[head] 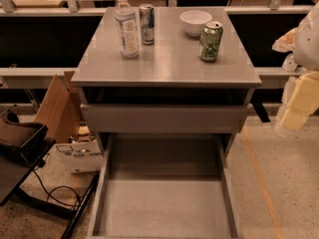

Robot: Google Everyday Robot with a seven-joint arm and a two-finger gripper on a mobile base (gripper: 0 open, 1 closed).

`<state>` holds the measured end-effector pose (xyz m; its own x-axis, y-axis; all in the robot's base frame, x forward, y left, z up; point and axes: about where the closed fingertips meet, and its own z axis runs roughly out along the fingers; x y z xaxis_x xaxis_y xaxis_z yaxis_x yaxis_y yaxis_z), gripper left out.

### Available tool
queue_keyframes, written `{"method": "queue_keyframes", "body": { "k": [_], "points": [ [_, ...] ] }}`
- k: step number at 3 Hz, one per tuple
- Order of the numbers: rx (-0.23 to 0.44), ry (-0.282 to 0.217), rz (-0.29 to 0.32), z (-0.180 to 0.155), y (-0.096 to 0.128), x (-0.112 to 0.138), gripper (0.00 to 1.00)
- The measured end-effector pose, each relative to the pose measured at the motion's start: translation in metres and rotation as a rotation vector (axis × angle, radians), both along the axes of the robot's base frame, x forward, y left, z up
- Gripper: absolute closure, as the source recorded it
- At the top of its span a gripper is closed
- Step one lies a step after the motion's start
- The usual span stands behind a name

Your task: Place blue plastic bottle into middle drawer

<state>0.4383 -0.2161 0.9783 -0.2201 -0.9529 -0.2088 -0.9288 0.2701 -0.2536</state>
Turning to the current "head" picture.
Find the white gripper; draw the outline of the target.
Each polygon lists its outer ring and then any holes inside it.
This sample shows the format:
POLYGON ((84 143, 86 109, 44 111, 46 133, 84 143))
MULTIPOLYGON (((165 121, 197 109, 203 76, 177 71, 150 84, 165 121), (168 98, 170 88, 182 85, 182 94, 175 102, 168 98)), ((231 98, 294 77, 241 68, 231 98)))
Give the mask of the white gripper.
MULTIPOLYGON (((293 54, 296 31, 296 28, 289 30, 272 45, 273 51, 288 53, 282 64, 282 68, 287 72, 297 69, 293 54)), ((319 72, 313 71, 299 78, 290 77, 282 97, 279 126, 287 130, 298 130, 318 109, 319 72)))

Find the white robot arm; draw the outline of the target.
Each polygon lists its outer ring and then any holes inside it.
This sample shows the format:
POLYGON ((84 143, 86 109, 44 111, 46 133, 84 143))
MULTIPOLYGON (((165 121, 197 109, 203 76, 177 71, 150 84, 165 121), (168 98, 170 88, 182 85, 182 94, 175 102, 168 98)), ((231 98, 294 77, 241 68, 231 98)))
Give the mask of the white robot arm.
POLYGON ((319 4, 316 4, 297 28, 288 31, 272 45, 277 52, 291 51, 294 62, 308 70, 298 79, 290 78, 284 89, 277 117, 278 127, 295 131, 319 109, 319 4))

